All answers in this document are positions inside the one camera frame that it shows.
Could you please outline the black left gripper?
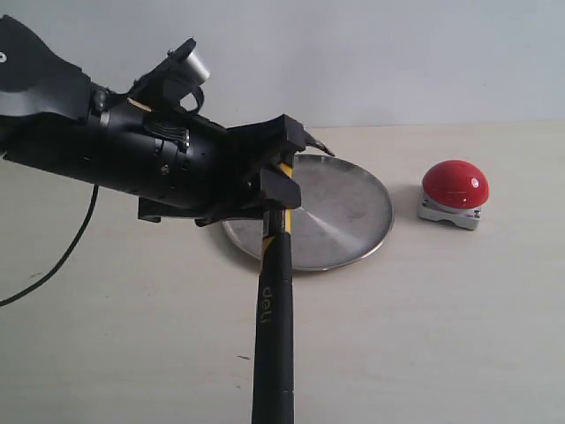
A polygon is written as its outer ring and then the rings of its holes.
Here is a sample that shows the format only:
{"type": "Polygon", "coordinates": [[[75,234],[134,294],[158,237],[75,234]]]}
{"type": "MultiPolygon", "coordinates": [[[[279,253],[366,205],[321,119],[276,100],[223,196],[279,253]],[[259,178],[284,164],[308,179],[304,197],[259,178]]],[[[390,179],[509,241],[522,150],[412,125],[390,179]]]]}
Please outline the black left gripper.
{"type": "Polygon", "coordinates": [[[265,159],[305,150],[305,128],[288,115],[223,127],[202,116],[138,112],[132,132],[138,166],[132,194],[143,220],[188,217],[207,226],[301,206],[292,177],[264,168],[265,159]]]}

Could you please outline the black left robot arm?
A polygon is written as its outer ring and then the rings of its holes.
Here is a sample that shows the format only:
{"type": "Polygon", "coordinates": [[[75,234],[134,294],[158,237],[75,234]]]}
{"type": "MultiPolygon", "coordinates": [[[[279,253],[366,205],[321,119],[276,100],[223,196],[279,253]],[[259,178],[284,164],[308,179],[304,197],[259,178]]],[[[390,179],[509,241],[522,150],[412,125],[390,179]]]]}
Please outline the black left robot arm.
{"type": "Polygon", "coordinates": [[[208,79],[188,39],[132,87],[94,83],[13,17],[1,19],[1,153],[13,163],[128,193],[140,219],[198,226],[294,209],[304,127],[282,115],[226,128],[187,110],[208,79]]]}

